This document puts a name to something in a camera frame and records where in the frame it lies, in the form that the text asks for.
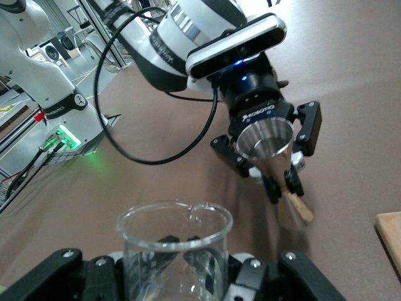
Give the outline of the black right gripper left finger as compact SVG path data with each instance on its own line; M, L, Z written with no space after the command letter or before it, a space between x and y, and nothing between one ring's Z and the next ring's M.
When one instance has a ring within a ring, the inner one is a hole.
M0 301L124 301L122 265L107 255L55 251L0 293Z

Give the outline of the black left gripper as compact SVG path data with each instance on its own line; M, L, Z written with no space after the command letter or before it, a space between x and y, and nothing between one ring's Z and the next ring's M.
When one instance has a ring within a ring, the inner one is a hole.
M293 120L294 106L281 94L273 67L267 58L252 58L227 67L219 72L219 88L223 102L228 107L230 135L238 135L249 124L270 117ZM304 103L297 107L294 116L299 119L301 129L295 135L291 167L284 173L284 178L291 193L303 196L298 176L298 168L303 160L299 156L310 157L315 153L322 123L320 103ZM210 145L216 156L240 177L249 177L252 169L259 171L256 177L261 178L270 202L279 203L281 191L273 178L262 175L259 169L236 153L228 135L212 139Z

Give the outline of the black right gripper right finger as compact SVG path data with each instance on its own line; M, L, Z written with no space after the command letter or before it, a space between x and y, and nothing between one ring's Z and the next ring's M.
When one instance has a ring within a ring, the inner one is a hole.
M283 251L276 263L248 253L230 256L230 301L346 301L300 251Z

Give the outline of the steel double jigger cup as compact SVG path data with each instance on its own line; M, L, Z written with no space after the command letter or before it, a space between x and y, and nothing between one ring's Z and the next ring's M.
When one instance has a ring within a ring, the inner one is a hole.
M262 175L279 225L289 231L308 226L314 214L302 200L303 187L293 164L294 126L281 117L248 125L236 142L237 152Z

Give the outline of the clear glass beaker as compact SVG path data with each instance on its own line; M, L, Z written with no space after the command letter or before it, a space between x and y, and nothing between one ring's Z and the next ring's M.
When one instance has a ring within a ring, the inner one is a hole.
M165 200L117 219L124 240L124 301L222 301L231 213L212 203Z

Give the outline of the brown table cover sheet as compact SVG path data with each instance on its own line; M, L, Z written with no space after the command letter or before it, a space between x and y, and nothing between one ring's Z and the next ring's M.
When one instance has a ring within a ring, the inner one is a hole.
M137 164L103 141L94 154L42 168L0 214L0 285L62 248L87 260L120 251L121 213L178 199L232 213L231 253L276 261L303 251L348 301L401 301L375 231L378 214L401 211L401 0L281 0L273 11L288 27L268 51L289 81L285 99L321 104L316 151L300 174L312 223L283 230L262 185L215 155L210 141L229 122L220 105L203 140L169 164Z

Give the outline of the wooden cutting board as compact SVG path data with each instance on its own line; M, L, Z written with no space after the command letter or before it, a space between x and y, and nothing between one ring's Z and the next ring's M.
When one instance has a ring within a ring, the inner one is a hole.
M396 271L401 276L401 211L378 214L376 227Z

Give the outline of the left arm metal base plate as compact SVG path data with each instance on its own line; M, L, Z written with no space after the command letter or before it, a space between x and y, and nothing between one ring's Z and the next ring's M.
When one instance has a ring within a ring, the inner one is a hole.
M47 150L46 166L95 153L106 137L96 117L93 127L83 124L68 125L67 121L62 121L52 128L49 136L51 138L46 144L53 144Z

